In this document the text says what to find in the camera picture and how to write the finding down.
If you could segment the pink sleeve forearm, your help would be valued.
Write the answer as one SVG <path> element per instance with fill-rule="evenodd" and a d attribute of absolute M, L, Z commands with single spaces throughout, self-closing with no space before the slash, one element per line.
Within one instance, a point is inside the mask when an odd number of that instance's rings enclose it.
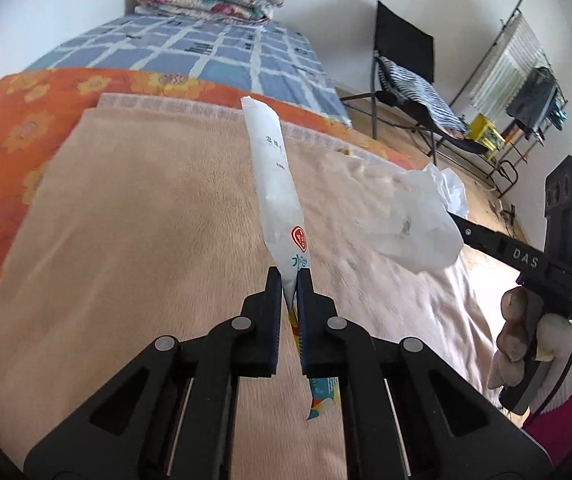
<path fill-rule="evenodd" d="M 572 451 L 572 376 L 567 377 L 551 400 L 552 410 L 529 416 L 525 432 L 548 453 L 553 466 L 558 466 Z"/>

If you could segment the right gloved hand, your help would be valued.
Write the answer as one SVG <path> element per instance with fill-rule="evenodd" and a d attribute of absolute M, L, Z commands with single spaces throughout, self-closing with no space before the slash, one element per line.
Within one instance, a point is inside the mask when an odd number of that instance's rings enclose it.
<path fill-rule="evenodd" d="M 523 287 L 501 299 L 504 325 L 496 338 L 487 384 L 501 391 L 510 412 L 541 414 L 572 376 L 572 322 L 543 311 L 543 300 Z"/>

